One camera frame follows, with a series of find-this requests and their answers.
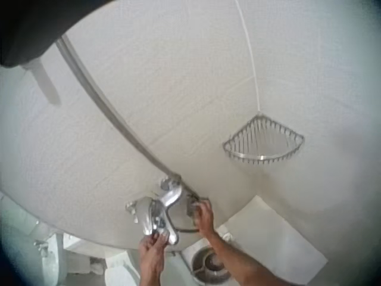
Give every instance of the forearm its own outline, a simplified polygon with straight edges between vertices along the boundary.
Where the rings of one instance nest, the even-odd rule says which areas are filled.
[[[207,240],[225,268],[241,286],[289,285],[274,276],[255,259],[225,242],[217,233],[208,235]]]
[[[160,286],[160,275],[142,275],[139,286]]]

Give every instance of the shower faucet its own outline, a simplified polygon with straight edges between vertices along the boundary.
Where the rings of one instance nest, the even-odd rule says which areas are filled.
[[[143,197],[131,201],[127,203],[126,210],[133,216],[134,223],[142,226],[145,235],[162,234],[167,230],[168,243],[174,245],[179,242],[179,233],[168,216],[168,209],[180,199],[183,186],[178,181],[165,178],[161,181],[160,187],[165,191],[162,197],[159,199]]]

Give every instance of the white tiled wall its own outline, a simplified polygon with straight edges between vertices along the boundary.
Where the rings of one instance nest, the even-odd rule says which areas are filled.
[[[348,269],[369,267],[381,237],[377,9],[352,1],[239,3],[263,112],[306,136],[295,158],[266,168],[261,196],[329,259],[311,285],[360,283]]]
[[[363,1],[238,2],[263,112],[306,136],[294,159],[252,176],[220,147],[257,109],[233,0],[115,1],[68,36],[131,128],[210,196],[218,222],[260,189],[329,259],[314,285],[356,281],[347,273],[379,238],[377,10]],[[106,121],[54,46],[42,64],[59,101],[38,73],[0,71],[4,192],[69,233],[135,247],[141,233],[124,204],[152,194],[163,174]]]

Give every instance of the toilet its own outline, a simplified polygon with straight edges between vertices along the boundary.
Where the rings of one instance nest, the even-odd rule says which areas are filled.
[[[136,250],[126,250],[120,254],[106,258],[106,286],[139,285],[140,274],[138,272],[136,255]]]
[[[128,266],[116,266],[105,271],[106,286],[138,286],[139,281]]]

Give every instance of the hand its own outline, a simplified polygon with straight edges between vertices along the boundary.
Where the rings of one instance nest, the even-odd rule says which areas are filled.
[[[139,244],[140,286],[160,285],[160,274],[164,269],[164,249],[169,233],[147,235]]]
[[[214,218],[212,205],[208,200],[198,201],[194,205],[197,206],[195,212],[195,225],[200,234],[203,237],[208,238],[210,235],[215,233],[213,227]]]

